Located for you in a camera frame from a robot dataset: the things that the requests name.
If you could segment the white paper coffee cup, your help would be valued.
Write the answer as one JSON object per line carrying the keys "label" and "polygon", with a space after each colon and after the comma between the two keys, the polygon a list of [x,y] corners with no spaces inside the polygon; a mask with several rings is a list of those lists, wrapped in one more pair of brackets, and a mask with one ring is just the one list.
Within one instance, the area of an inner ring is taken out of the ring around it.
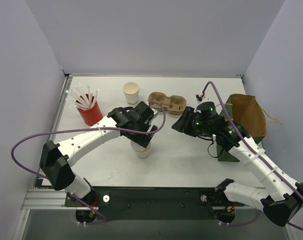
{"label": "white paper coffee cup", "polygon": [[145,159],[150,154],[151,143],[147,145],[147,147],[142,147],[141,145],[135,143],[134,141],[130,142],[132,150],[135,152],[136,156],[140,159]]}

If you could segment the brown pulp cup carrier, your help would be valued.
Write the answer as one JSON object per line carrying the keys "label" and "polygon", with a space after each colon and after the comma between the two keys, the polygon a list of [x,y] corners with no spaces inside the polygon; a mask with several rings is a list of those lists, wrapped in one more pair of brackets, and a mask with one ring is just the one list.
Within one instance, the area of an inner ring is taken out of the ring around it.
{"label": "brown pulp cup carrier", "polygon": [[163,109],[170,114],[181,115],[187,106],[187,101],[179,95],[167,96],[162,92],[152,92],[149,94],[148,102],[157,102],[162,105]]}

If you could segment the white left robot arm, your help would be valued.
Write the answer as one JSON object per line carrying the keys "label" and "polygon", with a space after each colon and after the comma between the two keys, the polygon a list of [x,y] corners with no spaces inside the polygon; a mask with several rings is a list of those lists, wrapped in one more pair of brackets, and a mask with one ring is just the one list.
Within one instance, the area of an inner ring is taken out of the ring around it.
{"label": "white left robot arm", "polygon": [[158,111],[143,101],[136,107],[114,108],[86,132],[59,143],[45,143],[40,168],[56,191],[66,190],[81,205],[88,206],[96,199],[96,192],[87,180],[73,172],[72,166],[100,145],[121,136],[147,148],[158,129],[151,125],[157,115]]}

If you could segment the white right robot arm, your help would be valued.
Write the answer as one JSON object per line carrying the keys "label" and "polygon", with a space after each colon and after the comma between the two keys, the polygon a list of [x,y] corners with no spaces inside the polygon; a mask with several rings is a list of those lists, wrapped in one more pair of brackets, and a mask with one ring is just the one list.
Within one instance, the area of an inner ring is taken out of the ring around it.
{"label": "white right robot arm", "polygon": [[263,185],[255,188],[225,180],[217,188],[228,201],[255,207],[280,227],[289,224],[303,207],[303,182],[283,172],[240,124],[229,116],[219,115],[213,102],[186,107],[172,129],[191,137],[210,138],[237,158]]}

